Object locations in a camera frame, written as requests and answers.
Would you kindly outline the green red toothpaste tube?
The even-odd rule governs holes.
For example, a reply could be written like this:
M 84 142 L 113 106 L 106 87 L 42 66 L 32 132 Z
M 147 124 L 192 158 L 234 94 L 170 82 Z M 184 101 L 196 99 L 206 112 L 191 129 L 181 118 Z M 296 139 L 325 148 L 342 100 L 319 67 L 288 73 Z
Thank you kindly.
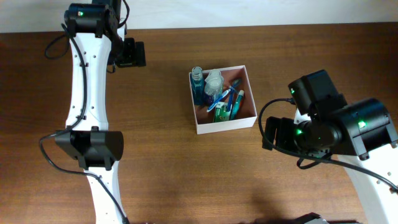
M 239 111 L 239 108 L 241 106 L 243 98 L 244 98 L 244 90 L 240 90 L 238 95 L 237 95 L 237 97 L 236 97 L 236 100 L 235 100 L 235 102 L 233 104 L 233 107 L 232 107 L 232 110 L 231 110 L 231 114 L 230 114 L 230 117 L 229 117 L 230 120 L 234 120 L 235 119 L 235 117 L 236 117 L 236 115 L 237 115 L 237 113 Z

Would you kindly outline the green white soap packet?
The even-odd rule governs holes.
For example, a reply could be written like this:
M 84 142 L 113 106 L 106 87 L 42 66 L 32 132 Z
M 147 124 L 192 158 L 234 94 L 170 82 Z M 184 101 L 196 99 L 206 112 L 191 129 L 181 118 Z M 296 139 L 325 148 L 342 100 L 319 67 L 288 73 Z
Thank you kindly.
M 214 123 L 229 121 L 231 110 L 228 109 L 228 102 L 218 102 L 215 106 Z

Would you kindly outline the blue white toothbrush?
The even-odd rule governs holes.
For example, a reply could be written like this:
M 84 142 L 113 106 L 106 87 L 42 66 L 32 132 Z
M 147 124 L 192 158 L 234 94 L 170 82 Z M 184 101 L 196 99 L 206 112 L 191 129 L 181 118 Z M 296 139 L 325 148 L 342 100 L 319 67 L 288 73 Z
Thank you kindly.
M 227 90 L 222 92 L 221 96 L 218 97 L 207 109 L 207 112 L 210 112 L 219 101 L 221 101 L 223 98 L 225 98 L 229 93 L 235 93 L 237 92 L 236 88 L 242 83 L 242 79 L 236 79 L 233 81 L 232 85 L 229 86 Z

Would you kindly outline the teal mouthwash bottle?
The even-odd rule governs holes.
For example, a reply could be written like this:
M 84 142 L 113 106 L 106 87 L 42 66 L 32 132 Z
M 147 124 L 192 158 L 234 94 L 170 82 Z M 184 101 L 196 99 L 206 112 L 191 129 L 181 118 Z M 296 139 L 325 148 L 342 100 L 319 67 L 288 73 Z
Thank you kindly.
M 193 67 L 190 75 L 193 101 L 195 105 L 203 104 L 204 78 L 200 67 Z

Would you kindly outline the white cardboard box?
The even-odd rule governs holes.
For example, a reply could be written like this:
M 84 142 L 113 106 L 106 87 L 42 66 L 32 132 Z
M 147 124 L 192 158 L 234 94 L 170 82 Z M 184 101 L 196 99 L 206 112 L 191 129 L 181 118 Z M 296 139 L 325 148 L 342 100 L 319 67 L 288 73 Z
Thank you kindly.
M 235 79 L 242 79 L 242 83 L 238 86 L 237 89 L 237 91 L 244 91 L 241 106 L 237 111 L 235 119 L 231 121 L 214 123 L 214 111 L 207 113 L 206 106 L 193 105 L 197 134 L 208 134 L 221 131 L 229 131 L 233 129 L 251 128 L 257 119 L 256 106 L 252 95 L 246 67 L 244 65 L 225 67 L 220 68 L 220 72 L 224 77 L 224 89 L 229 87 Z

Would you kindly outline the clear purple sanitizer bottle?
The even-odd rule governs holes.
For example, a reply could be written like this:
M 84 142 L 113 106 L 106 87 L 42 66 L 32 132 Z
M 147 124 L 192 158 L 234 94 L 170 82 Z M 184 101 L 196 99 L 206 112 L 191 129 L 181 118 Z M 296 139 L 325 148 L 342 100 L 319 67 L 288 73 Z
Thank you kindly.
M 223 92 L 224 78 L 218 69 L 211 70 L 205 78 L 204 101 L 210 106 Z

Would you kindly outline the blue disposable razor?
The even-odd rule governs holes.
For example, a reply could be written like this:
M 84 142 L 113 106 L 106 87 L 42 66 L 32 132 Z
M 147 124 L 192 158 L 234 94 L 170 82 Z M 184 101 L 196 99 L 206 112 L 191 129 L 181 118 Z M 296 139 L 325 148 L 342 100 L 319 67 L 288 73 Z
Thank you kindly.
M 231 111 L 232 104 L 233 104 L 233 98 L 234 98 L 234 94 L 235 93 L 236 93 L 236 87 L 235 86 L 230 86 L 228 104 L 227 104 L 227 108 L 226 108 L 227 112 Z

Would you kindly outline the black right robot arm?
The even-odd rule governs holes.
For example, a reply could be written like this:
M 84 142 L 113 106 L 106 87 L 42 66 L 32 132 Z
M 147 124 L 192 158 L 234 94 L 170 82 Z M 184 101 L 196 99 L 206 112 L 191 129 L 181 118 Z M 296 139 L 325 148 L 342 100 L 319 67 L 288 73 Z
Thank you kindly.
M 305 170 L 343 167 L 369 223 L 397 223 L 397 131 L 382 102 L 347 103 L 326 70 L 288 85 L 294 118 L 259 121 L 264 149 L 296 157 Z

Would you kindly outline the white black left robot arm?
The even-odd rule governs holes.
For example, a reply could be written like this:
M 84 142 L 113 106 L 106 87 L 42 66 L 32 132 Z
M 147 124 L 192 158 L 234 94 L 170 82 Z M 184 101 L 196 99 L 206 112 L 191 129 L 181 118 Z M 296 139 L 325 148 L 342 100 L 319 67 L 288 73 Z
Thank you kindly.
M 109 130 L 107 68 L 144 67 L 144 43 L 127 38 L 126 1 L 72 3 L 62 25 L 73 56 L 72 97 L 65 129 L 52 136 L 87 177 L 97 223 L 128 223 L 121 203 L 118 167 L 124 150 L 120 131 Z

